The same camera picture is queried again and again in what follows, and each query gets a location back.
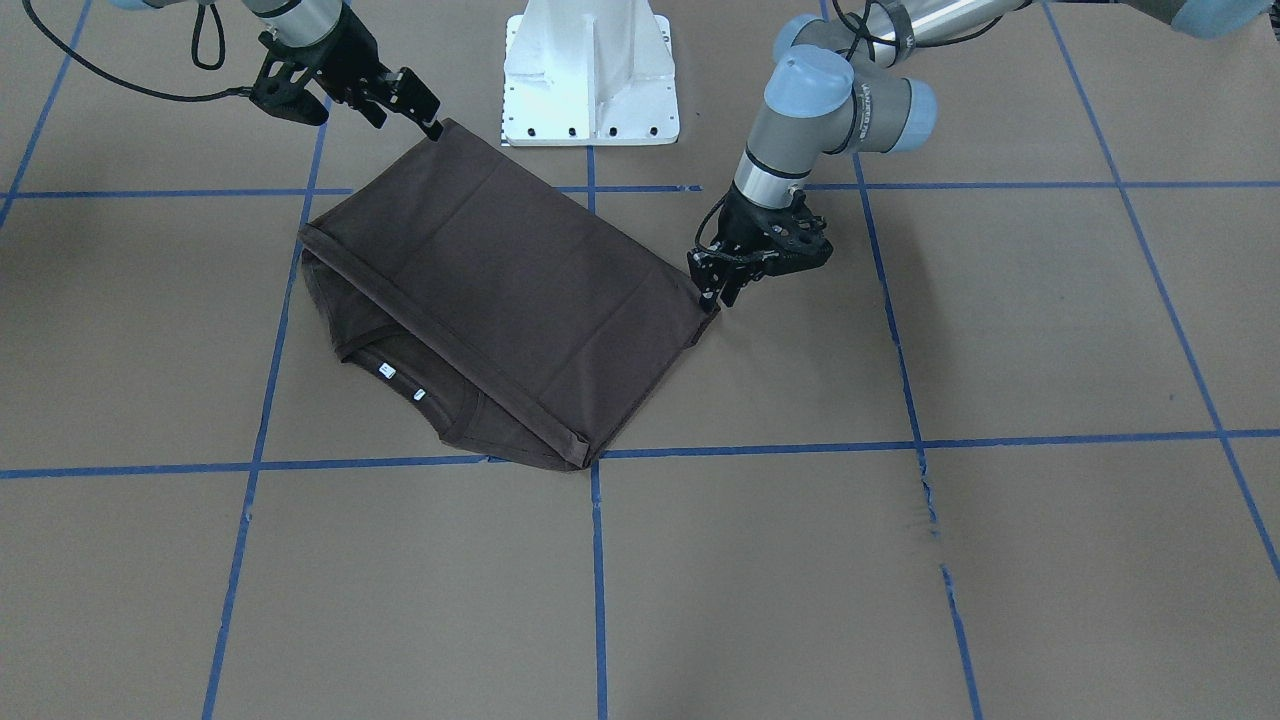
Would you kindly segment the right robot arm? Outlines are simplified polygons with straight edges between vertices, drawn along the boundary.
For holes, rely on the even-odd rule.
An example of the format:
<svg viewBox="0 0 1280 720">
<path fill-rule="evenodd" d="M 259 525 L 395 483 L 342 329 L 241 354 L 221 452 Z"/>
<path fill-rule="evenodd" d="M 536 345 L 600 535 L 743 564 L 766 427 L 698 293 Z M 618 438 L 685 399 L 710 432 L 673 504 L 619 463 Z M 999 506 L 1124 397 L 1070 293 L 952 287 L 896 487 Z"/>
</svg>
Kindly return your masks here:
<svg viewBox="0 0 1280 720">
<path fill-rule="evenodd" d="M 247 1 L 264 23 L 266 49 L 253 83 L 205 95 L 174 95 L 119 79 L 116 85 L 172 102 L 212 102 L 246 97 L 259 110 L 302 126 L 324 126 L 329 110 L 308 91 L 315 82 L 334 102 L 355 109 L 372 127 L 389 114 L 412 120 L 431 141 L 444 127 L 439 97 L 408 68 L 393 70 L 379 58 L 378 42 L 344 1 Z"/>
</svg>

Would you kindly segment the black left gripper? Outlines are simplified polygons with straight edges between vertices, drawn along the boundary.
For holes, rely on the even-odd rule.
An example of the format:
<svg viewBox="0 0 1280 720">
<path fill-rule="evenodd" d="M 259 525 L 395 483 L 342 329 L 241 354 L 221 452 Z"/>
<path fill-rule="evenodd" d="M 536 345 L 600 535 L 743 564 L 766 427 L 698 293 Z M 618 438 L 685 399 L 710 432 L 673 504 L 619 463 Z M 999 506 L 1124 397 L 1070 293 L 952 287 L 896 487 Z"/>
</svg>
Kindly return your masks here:
<svg viewBox="0 0 1280 720">
<path fill-rule="evenodd" d="M 741 291 L 763 275 L 786 272 L 777 238 L 791 233 L 788 208 L 763 208 L 731 186 L 717 219 L 710 251 L 690 250 L 687 266 L 698 287 L 699 306 L 712 313 L 732 307 Z"/>
</svg>

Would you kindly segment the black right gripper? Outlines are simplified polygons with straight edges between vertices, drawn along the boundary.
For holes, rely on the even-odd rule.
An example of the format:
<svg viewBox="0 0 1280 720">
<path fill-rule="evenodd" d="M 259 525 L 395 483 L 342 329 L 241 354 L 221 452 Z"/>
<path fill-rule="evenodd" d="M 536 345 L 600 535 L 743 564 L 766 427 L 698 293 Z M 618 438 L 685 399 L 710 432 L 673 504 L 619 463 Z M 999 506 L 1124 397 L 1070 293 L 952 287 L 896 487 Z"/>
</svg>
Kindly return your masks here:
<svg viewBox="0 0 1280 720">
<path fill-rule="evenodd" d="M 433 142 L 443 133 L 440 99 L 408 67 L 388 70 L 378 42 L 348 8 L 298 8 L 296 47 L 321 44 L 324 59 L 314 81 L 340 104 L 380 129 L 388 110 L 411 119 Z"/>
</svg>

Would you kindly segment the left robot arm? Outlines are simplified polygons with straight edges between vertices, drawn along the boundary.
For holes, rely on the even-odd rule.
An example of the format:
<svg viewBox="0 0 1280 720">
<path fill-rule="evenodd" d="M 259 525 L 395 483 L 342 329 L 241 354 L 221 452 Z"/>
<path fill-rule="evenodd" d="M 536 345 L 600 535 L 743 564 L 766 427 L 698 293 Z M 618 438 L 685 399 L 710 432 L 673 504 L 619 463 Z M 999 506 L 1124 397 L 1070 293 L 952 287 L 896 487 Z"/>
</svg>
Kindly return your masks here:
<svg viewBox="0 0 1280 720">
<path fill-rule="evenodd" d="M 923 51 L 982 37 L 1024 1 L 832 3 L 828 18 L 797 15 L 777 33 L 765 85 L 735 176 L 701 219 L 687 274 L 701 313 L 732 306 L 765 277 L 823 266 L 826 219 L 806 205 L 823 156 L 910 152 L 933 135 L 940 105 L 924 81 L 893 68 Z"/>
</svg>

